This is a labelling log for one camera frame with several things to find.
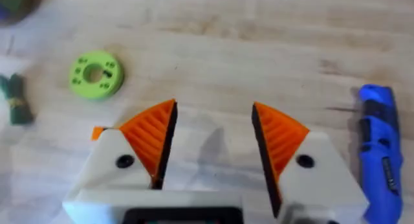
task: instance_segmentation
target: black screw hole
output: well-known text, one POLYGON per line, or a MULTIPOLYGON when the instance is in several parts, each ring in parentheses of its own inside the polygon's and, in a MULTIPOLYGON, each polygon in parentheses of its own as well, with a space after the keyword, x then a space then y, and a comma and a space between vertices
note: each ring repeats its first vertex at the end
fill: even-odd
POLYGON ((109 71, 103 71, 103 74, 106 75, 108 78, 112 78, 112 73, 109 71))
POLYGON ((123 155, 116 160, 116 167, 129 168, 132 164, 134 164, 134 161, 135 159, 131 155, 123 155))
POLYGON ((113 69, 115 67, 115 63, 113 63, 113 62, 107 62, 105 65, 108 66, 111 69, 113 69))
POLYGON ((85 59, 85 58, 79 58, 78 62, 79 63, 86 63, 86 62, 88 62, 88 60, 85 59))
POLYGON ((299 155, 296 162, 303 168, 312 168, 315 166, 315 160, 309 155, 299 155))

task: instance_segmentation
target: green 3d printed washer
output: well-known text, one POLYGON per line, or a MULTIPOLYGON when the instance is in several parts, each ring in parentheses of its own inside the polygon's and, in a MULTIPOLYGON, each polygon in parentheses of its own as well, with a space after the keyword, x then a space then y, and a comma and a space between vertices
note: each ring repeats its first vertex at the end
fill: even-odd
POLYGON ((113 95, 124 81, 124 71, 107 52, 94 51, 81 55, 72 65, 69 76, 71 89, 89 99, 113 95))

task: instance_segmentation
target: orange vise jaw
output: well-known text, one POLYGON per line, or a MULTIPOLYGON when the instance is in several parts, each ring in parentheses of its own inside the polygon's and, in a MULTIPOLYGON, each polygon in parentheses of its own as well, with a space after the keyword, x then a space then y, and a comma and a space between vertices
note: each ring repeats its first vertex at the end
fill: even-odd
MULTIPOLYGON (((151 176, 151 188, 161 189, 177 123, 175 99, 155 105, 121 125, 119 129, 151 176)), ((107 128, 95 127, 92 140, 107 128)))
POLYGON ((364 193, 325 133, 255 103, 252 123, 268 193, 280 223, 358 223, 364 193))
POLYGON ((275 217, 281 206, 279 176, 309 132, 286 114, 255 102, 252 123, 256 134, 270 202, 275 217))

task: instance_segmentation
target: blue rotary tool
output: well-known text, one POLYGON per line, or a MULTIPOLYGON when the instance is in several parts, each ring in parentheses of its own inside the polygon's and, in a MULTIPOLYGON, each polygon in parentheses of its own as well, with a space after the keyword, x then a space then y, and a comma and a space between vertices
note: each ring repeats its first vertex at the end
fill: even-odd
POLYGON ((393 91, 380 85, 359 90, 363 103, 360 120, 362 189, 370 206, 370 224, 396 224, 402 212, 400 130, 393 91))

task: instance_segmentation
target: wooden surface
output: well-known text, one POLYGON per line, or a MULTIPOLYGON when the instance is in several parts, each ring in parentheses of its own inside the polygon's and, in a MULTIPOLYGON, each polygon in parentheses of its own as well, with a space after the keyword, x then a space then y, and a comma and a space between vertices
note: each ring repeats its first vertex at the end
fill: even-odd
POLYGON ((252 102, 326 131, 358 174, 354 92, 391 85, 402 129, 404 213, 414 219, 414 0, 42 0, 0 28, 0 71, 27 77, 33 126, 8 125, 0 104, 0 223, 70 223, 60 202, 93 143, 175 97, 179 120, 167 189, 240 192, 248 223, 275 223, 250 122, 252 102), (124 64, 103 102, 69 91, 81 53, 124 64))

